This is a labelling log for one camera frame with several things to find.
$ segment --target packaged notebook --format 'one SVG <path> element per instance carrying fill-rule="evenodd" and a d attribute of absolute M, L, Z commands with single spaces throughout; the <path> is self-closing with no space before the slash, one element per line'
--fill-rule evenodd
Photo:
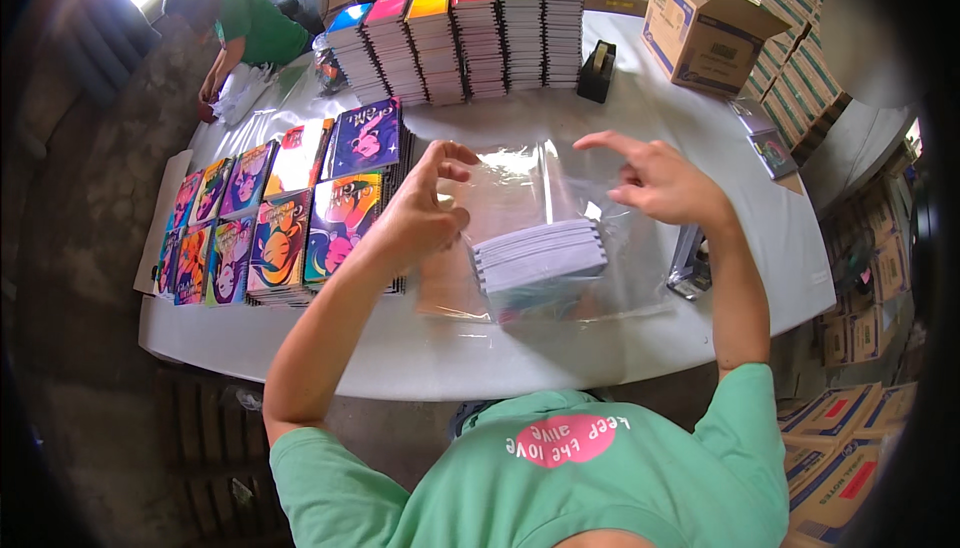
<path fill-rule="evenodd" d="M 187 219 L 190 218 L 190 211 L 193 210 L 193 200 L 197 196 L 197 190 L 200 188 L 200 181 L 204 178 L 204 172 L 198 170 L 192 175 L 187 175 L 180 189 L 176 192 L 174 201 L 174 212 L 170 213 L 170 219 L 167 221 L 167 231 L 186 227 Z"/>
<path fill-rule="evenodd" d="M 388 98 L 347 110 L 337 119 L 323 163 L 324 181 L 395 165 L 401 160 L 401 102 Z"/>
<path fill-rule="evenodd" d="M 250 250 L 247 295 L 263 304 L 306 306 L 303 284 L 312 191 L 260 204 Z"/>
<path fill-rule="evenodd" d="M 202 304 L 213 225 L 183 236 L 176 259 L 174 304 Z"/>
<path fill-rule="evenodd" d="M 172 299 L 177 278 L 177 256 L 184 230 L 174 229 L 163 236 L 160 247 L 160 259 L 156 264 L 156 276 L 153 279 L 153 294 L 157 297 Z"/>
<path fill-rule="evenodd" d="M 303 282 L 318 286 L 342 264 L 380 215 L 383 175 L 368 172 L 314 190 Z"/>
<path fill-rule="evenodd" d="M 221 217 L 235 218 L 259 205 L 270 171 L 271 157 L 279 144 L 270 140 L 236 157 L 226 183 L 226 194 L 220 207 Z"/>
<path fill-rule="evenodd" d="M 193 201 L 193 210 L 190 211 L 189 224 L 201 225 L 217 218 L 220 214 L 220 202 L 224 199 L 227 179 L 231 176 L 233 165 L 233 159 L 224 158 L 213 163 L 203 172 L 197 198 Z"/>
<path fill-rule="evenodd" d="M 253 236 L 253 217 L 232 220 L 216 228 L 204 299 L 208 306 L 246 302 Z"/>
<path fill-rule="evenodd" d="M 332 128 L 333 119 L 325 119 L 294 127 L 283 134 L 270 167 L 263 194 L 265 200 L 313 188 Z"/>

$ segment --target red label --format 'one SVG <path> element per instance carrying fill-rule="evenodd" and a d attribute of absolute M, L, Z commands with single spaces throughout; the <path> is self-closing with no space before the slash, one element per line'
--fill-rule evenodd
<path fill-rule="evenodd" d="M 849 400 L 847 400 L 846 398 L 844 398 L 843 400 L 837 400 L 837 403 L 833 405 L 833 408 L 830 410 L 827 410 L 826 414 L 824 414 L 823 416 L 825 416 L 826 418 L 834 418 L 834 416 L 836 416 L 837 414 L 840 414 L 840 410 L 843 410 L 843 407 L 847 405 L 848 401 Z"/>
<path fill-rule="evenodd" d="M 850 482 L 846 484 L 844 490 L 840 492 L 841 498 L 846 498 L 847 500 L 852 500 L 857 497 L 857 494 L 860 493 L 860 490 L 863 489 L 863 486 L 867 483 L 867 480 L 870 479 L 870 473 L 877 468 L 876 460 L 867 460 L 860 467 L 860 470 L 850 478 Z"/>

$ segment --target wooden pallet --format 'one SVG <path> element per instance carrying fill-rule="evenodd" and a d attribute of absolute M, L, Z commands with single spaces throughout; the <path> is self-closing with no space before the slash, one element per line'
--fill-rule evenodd
<path fill-rule="evenodd" d="M 262 386 L 162 367 L 155 396 L 162 450 L 177 500 L 198 538 L 190 546 L 293 546 L 270 472 L 267 434 L 228 386 Z"/>

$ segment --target pink notebook cover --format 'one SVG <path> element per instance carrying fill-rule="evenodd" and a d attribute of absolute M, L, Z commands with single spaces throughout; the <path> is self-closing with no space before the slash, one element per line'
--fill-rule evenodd
<path fill-rule="evenodd" d="M 369 25 L 380 19 L 402 17 L 407 10 L 409 0 L 377 0 L 366 15 L 366 24 Z"/>

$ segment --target person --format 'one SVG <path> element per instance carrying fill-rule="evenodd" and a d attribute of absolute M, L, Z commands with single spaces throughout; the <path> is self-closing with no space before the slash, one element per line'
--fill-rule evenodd
<path fill-rule="evenodd" d="M 199 88 L 202 103 L 216 101 L 241 62 L 283 66 L 313 47 L 310 33 L 269 0 L 163 0 L 163 14 L 186 21 L 198 36 L 212 27 L 220 39 L 220 53 Z"/>
<path fill-rule="evenodd" d="M 785 447 L 765 363 L 770 315 L 734 208 L 663 142 L 607 131 L 574 148 L 620 153 L 626 163 L 612 200 L 668 224 L 697 223 L 709 241 L 719 384 L 693 434 L 637 405 L 541 391 L 471 414 L 412 493 L 337 441 L 324 419 L 383 288 L 450 246 L 470 221 L 464 209 L 438 205 L 436 182 L 469 180 L 465 166 L 478 158 L 433 142 L 267 374 L 270 467 L 300 548 L 744 548 L 783 540 Z"/>

